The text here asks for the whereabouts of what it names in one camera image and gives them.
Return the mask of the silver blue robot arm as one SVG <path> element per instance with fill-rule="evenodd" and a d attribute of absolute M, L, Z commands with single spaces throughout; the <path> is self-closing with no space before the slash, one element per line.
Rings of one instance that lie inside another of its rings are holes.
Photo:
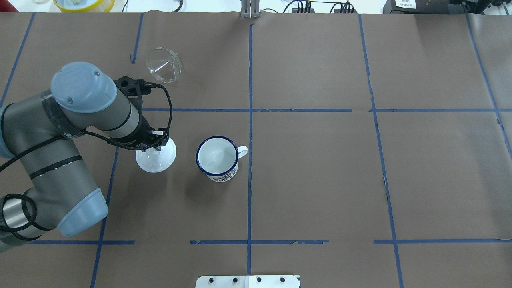
<path fill-rule="evenodd" d="M 93 136 L 132 151 L 160 150 L 170 126 L 154 129 L 142 115 L 142 97 L 161 84 L 72 62 L 50 88 L 1 108 L 4 170 L 20 160 L 33 187 L 1 197 L 1 252 L 57 230 L 79 234 L 108 215 L 108 205 L 73 139 Z"/>

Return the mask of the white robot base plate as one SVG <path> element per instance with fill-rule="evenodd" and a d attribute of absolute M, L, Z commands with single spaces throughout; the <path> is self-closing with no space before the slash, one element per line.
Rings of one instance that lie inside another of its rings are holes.
<path fill-rule="evenodd" d="M 216 275 L 200 276 L 196 288 L 300 288 L 296 275 Z"/>

